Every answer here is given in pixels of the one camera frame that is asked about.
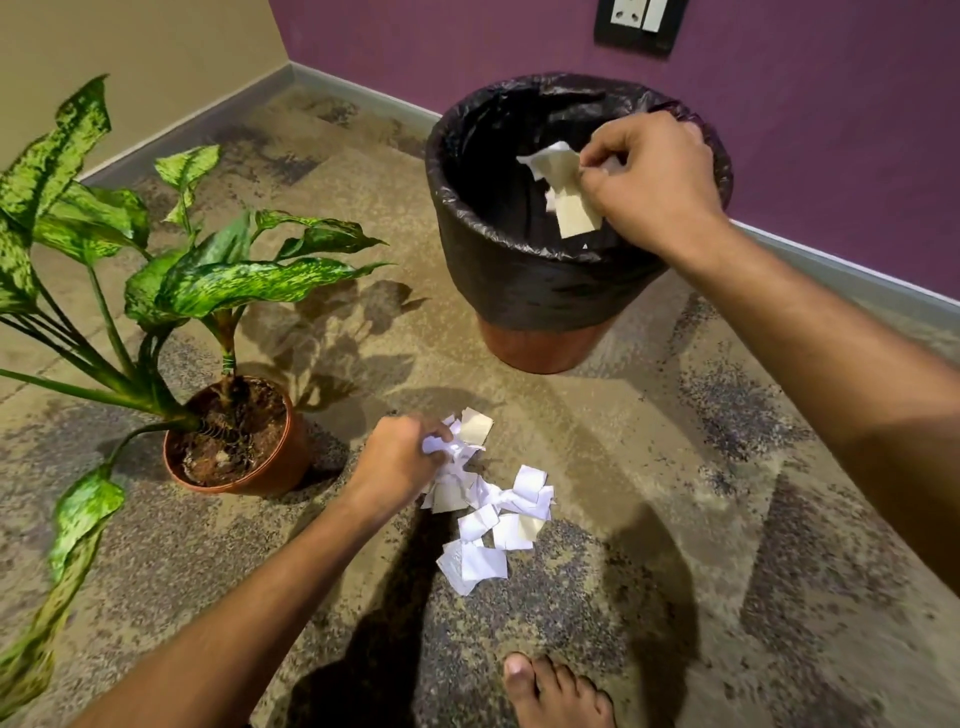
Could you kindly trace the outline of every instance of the electrical outlet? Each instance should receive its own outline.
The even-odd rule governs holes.
[[[647,9],[647,0],[613,0],[610,22],[639,28],[643,23],[643,12]]]
[[[667,56],[687,0],[600,0],[593,38],[598,43]]]

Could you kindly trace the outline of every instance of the soil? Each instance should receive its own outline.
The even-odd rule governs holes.
[[[200,431],[171,433],[171,454],[182,463],[185,479],[206,488],[228,485],[263,465],[286,425],[283,396],[263,379],[236,376],[215,390],[204,390],[190,403],[204,418]],[[219,396],[225,390],[227,400]]]

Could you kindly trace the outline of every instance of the black switch plate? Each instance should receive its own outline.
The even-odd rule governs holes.
[[[630,28],[611,22],[613,0],[600,0],[597,21],[593,26],[593,39],[601,45],[613,45],[656,56],[669,56],[684,19],[687,0],[667,0],[660,29],[650,33],[639,28]]]

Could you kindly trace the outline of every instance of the person's left hand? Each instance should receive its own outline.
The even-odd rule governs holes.
[[[352,498],[365,515],[386,522],[411,503],[446,462],[443,452],[423,452],[427,435],[453,440],[449,427],[421,414],[382,418],[367,438],[344,497]]]

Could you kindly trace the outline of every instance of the person's left arm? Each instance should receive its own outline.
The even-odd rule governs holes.
[[[250,717],[300,630],[367,540],[444,462],[423,438],[449,430],[414,415],[383,418],[357,468],[299,536],[148,654],[72,728],[237,728]]]

